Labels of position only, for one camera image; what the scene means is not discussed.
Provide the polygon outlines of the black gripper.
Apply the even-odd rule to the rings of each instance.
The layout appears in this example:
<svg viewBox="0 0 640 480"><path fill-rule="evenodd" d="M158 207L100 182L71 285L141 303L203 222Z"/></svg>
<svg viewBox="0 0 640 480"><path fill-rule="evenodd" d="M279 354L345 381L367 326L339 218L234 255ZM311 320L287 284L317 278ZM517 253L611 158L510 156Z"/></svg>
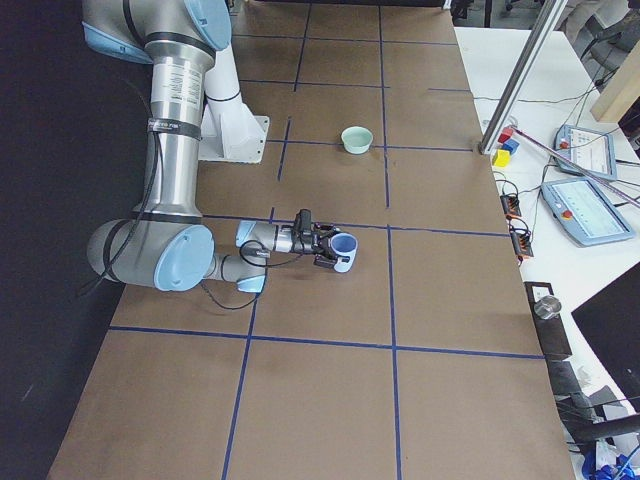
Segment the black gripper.
<svg viewBox="0 0 640 480"><path fill-rule="evenodd" d="M329 240L331 239L331 237L342 233L342 230L335 225L325 225L319 223L312 223L312 227L312 236L303 238L297 238L292 227L291 251L297 254L316 255L314 258L314 264L322 268L349 269L350 257L340 255L336 257L329 245Z"/></svg>

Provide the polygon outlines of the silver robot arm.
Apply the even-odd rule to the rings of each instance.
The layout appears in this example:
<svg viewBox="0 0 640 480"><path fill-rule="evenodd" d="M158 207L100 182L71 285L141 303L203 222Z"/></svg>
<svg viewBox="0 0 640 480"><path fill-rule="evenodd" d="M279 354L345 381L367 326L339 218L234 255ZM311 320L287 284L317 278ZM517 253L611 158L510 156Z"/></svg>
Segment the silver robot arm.
<svg viewBox="0 0 640 480"><path fill-rule="evenodd" d="M92 235L87 257L100 279L161 291L212 279L258 294L274 252L310 255L338 273L351 269L357 240L305 209L290 225L243 220L237 253L215 250L195 203L198 165L258 163L270 124L242 99L225 2L86 1L82 11L91 49L153 69L143 197L128 218Z"/></svg>

